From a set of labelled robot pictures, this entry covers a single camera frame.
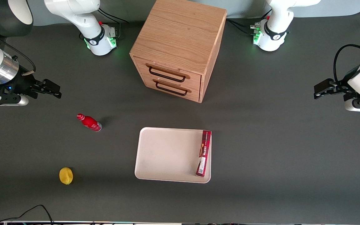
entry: wall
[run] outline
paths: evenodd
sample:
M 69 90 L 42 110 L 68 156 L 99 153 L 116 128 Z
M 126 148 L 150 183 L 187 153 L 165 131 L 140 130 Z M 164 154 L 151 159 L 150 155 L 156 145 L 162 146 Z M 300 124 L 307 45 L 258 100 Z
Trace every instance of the wall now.
M 194 2 L 227 9 L 230 18 L 260 17 L 270 7 L 265 0 L 192 0 Z M 28 0 L 33 12 L 34 25 L 43 26 L 68 23 L 67 20 L 51 14 L 43 0 Z M 101 8 L 109 14 L 129 20 L 145 20 L 155 0 L 101 0 Z M 360 12 L 360 0 L 322 0 L 319 4 L 293 8 L 295 17 L 335 17 Z M 93 13 L 98 20 L 109 22 L 98 12 Z

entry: red bottle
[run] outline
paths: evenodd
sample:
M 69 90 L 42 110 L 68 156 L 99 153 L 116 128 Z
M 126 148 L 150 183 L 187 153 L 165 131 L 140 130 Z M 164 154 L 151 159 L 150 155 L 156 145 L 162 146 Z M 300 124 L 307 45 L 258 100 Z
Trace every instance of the red bottle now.
M 77 114 L 77 119 L 81 120 L 83 125 L 90 128 L 93 131 L 100 131 L 103 127 L 98 121 L 94 120 L 92 117 L 85 116 L 81 113 Z

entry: black cable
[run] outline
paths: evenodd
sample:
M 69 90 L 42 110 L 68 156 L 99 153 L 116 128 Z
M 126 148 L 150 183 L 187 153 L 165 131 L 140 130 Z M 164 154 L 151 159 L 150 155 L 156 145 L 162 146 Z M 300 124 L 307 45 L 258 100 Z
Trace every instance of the black cable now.
M 246 27 L 246 28 L 249 28 L 250 26 L 246 26 L 246 25 L 243 25 L 243 24 L 240 24 L 238 23 L 237 21 L 234 21 L 234 20 L 231 20 L 231 19 L 226 19 L 227 21 L 229 21 L 230 23 L 235 23 L 237 25 L 239 25 L 240 27 Z
M 21 53 L 19 50 L 17 50 L 16 48 L 12 47 L 10 44 L 6 43 L 5 41 L 1 40 L 0 41 L 2 43 L 4 43 L 6 46 L 8 46 L 10 49 L 16 51 L 17 53 L 19 53 L 21 56 L 23 56 L 30 64 L 31 66 L 33 66 L 33 72 L 36 71 L 36 65 L 34 65 L 33 61 L 31 61 L 31 59 L 29 59 L 29 57 L 27 57 L 25 54 Z
M 105 15 L 105 14 L 104 14 L 103 12 L 101 12 L 100 10 L 98 10 L 98 12 L 99 12 L 100 14 L 102 14 L 104 17 L 107 17 L 108 19 L 111 19 L 111 20 L 113 20 L 113 21 L 115 21 L 116 23 L 119 24 L 119 22 L 118 22 L 117 20 L 108 17 L 107 15 Z
M 355 48 L 359 48 L 360 49 L 360 45 L 357 44 L 346 44 L 343 47 L 340 47 L 340 49 L 337 51 L 335 57 L 334 57 L 334 62 L 333 62 L 333 74 L 334 74 L 334 80 L 336 81 L 336 84 L 338 85 L 338 88 L 343 91 L 345 94 L 350 94 L 348 93 L 341 85 L 341 82 L 338 80 L 337 78 L 337 71 L 336 71 L 336 63 L 337 63 L 337 58 L 338 55 L 340 54 L 340 52 L 346 48 L 346 47 L 355 47 Z
M 267 13 L 265 13 L 265 14 L 261 17 L 261 19 L 264 19 L 271 11 L 272 11 L 272 10 L 270 9 Z
M 106 12 L 105 12 L 104 10 L 102 10 L 101 8 L 99 8 L 99 10 L 101 10 L 103 13 L 105 13 L 105 14 L 108 15 L 108 16 L 111 16 L 111 17 L 116 18 L 116 19 L 118 19 L 118 20 L 121 20 L 121 21 L 124 21 L 124 22 L 126 22 L 126 23 L 129 23 L 127 20 L 121 19 L 121 18 L 119 18 L 119 17 L 115 17 L 115 16 L 113 16 L 113 15 L 111 15 L 111 14 L 109 14 L 109 13 L 106 13 Z
M 119 38 L 119 37 L 120 37 L 120 33 L 121 33 L 121 28 L 122 28 L 122 25 L 121 25 L 121 24 L 122 24 L 122 23 L 119 23 L 117 20 L 114 20 L 114 19 L 108 17 L 107 15 L 105 15 L 104 13 L 102 13 L 100 10 L 98 10 L 98 12 L 99 12 L 100 14 L 102 14 L 104 17 L 107 17 L 108 19 L 111 19 L 111 20 L 113 20 L 113 21 L 115 21 L 116 23 L 119 24 L 119 34 L 117 35 L 117 38 Z
M 244 30 L 242 30 L 240 27 L 238 27 L 237 26 L 237 24 L 234 24 L 233 22 L 232 22 L 232 20 L 227 20 L 230 24 L 233 24 L 233 26 L 235 26 L 238 30 L 240 30 L 241 32 L 243 32 L 244 34 L 251 34 L 251 33 L 248 33 L 248 32 L 246 32 L 246 31 L 244 31 Z
M 36 206 L 34 206 L 33 208 L 31 208 L 31 209 L 27 210 L 26 212 L 24 212 L 23 214 L 21 214 L 19 217 L 11 217 L 11 218 L 7 218 L 7 219 L 2 219 L 2 220 L 0 220 L 0 222 L 6 221 L 6 220 L 19 219 L 19 218 L 21 218 L 24 214 L 26 214 L 28 211 L 31 211 L 32 209 L 34 209 L 34 208 L 36 208 L 36 207 L 38 207 L 38 206 L 43 207 L 43 209 L 45 210 L 45 212 L 47 212 L 47 215 L 48 215 L 48 218 L 49 218 L 50 221 L 51 221 L 51 224 L 54 224 L 54 221 L 53 221 L 53 219 L 51 218 L 50 213 L 48 212 L 48 210 L 45 208 L 44 205 L 36 205 Z

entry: red box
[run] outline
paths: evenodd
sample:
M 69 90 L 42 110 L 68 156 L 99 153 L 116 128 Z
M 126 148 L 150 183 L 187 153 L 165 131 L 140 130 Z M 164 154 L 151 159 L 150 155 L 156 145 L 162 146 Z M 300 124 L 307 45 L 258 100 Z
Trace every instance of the red box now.
M 198 163 L 197 172 L 195 173 L 199 177 L 205 176 L 206 164 L 208 162 L 208 151 L 209 151 L 211 133 L 212 133 L 211 131 L 202 132 L 202 143 L 201 143 L 201 149 L 199 155 L 199 163 Z

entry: wooden cabinet top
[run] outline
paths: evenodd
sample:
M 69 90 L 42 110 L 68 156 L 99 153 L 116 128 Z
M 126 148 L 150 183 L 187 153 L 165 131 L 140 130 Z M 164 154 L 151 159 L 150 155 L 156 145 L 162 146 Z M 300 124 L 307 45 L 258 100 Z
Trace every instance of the wooden cabinet top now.
M 130 54 L 204 74 L 227 11 L 187 0 L 156 0 Z

